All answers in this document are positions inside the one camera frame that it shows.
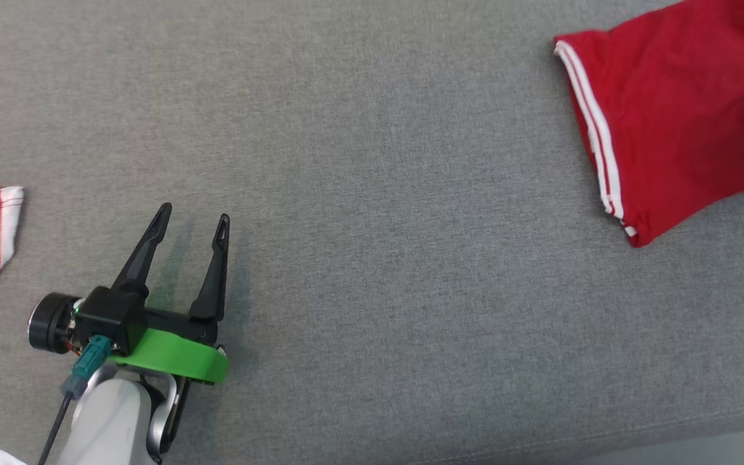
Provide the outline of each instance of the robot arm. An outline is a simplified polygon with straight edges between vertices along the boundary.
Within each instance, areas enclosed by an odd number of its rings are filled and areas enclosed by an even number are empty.
[[[30,315],[28,340],[39,350],[81,355],[95,336],[111,342],[109,362],[89,377],[85,392],[74,393],[74,400],[82,397],[60,465],[162,463],[191,384],[225,378],[228,359],[216,339],[225,309],[228,215],[220,217],[209,271],[188,314],[145,307],[145,280],[169,217],[171,204],[164,203],[110,288],[97,286],[86,298],[48,294]],[[121,373],[139,382],[116,377]],[[148,378],[165,380],[168,392]]]

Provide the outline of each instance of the cable connector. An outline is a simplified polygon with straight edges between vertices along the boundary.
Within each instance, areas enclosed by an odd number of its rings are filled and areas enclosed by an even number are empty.
[[[79,400],[88,388],[88,380],[111,355],[111,339],[106,336],[93,336],[82,350],[82,355],[74,364],[68,379],[62,385],[62,394],[70,394],[74,400]]]

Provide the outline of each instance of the teal connector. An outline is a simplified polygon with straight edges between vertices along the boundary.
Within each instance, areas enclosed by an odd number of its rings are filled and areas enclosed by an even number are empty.
[[[106,336],[93,336],[85,346],[85,350],[82,350],[79,360],[76,361],[73,375],[83,380],[91,379],[109,355],[111,355],[111,339]]]

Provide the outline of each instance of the white striped trim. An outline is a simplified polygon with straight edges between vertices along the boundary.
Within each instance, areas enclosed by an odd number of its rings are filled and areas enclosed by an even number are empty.
[[[614,217],[623,220],[625,208],[622,204],[622,186],[619,183],[619,168],[614,156],[614,144],[610,134],[610,127],[596,96],[590,86],[587,71],[582,65],[579,55],[566,41],[558,41],[555,44],[555,55],[564,62],[570,84],[573,86],[573,94],[579,103],[584,120],[587,123],[588,139],[590,139],[590,150],[596,158],[596,171],[599,177],[599,196],[602,198],[604,209]],[[635,236],[633,227],[626,227],[625,232],[629,236]]]
[[[13,186],[0,189],[0,270],[13,256],[15,229],[19,225],[19,212],[24,198],[24,188]]]

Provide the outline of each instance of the green plastic part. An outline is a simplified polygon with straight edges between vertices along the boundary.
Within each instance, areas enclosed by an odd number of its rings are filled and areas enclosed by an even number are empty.
[[[162,371],[201,382],[219,383],[228,373],[228,358],[199,342],[159,329],[145,330],[130,356],[111,356],[116,363]]]

